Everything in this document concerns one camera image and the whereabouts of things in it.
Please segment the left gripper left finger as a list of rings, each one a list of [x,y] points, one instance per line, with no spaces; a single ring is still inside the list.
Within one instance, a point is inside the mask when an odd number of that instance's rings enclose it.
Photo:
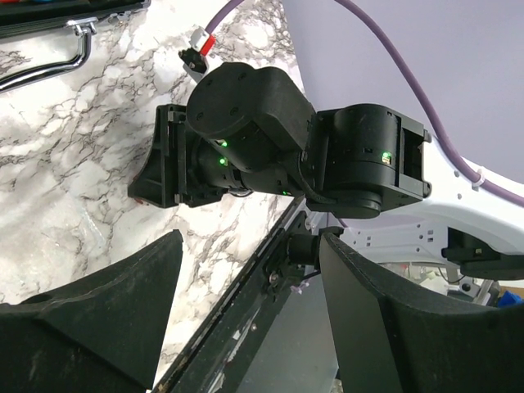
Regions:
[[[74,282],[3,303],[1,390],[150,390],[182,258],[174,230]]]

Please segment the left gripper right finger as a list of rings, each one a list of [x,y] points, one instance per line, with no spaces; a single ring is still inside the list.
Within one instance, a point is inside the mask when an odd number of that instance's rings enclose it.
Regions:
[[[331,233],[321,238],[319,262],[344,391],[522,391],[521,305],[441,295]]]

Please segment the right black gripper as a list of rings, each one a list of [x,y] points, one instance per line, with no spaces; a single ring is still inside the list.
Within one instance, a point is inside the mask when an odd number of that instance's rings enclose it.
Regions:
[[[227,194],[246,195],[237,169],[187,128],[185,106],[158,106],[151,149],[128,186],[128,196],[171,208],[203,206],[220,201]]]

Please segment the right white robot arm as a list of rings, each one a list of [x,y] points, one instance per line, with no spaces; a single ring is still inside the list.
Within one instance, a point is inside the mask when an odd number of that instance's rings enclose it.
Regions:
[[[484,190],[486,172],[461,175],[441,140],[378,104],[316,111],[281,69],[227,62],[184,106],[156,110],[152,147],[129,185],[160,208],[224,195],[304,197],[339,219],[385,212],[442,223],[439,260],[470,277],[523,276],[523,209]]]

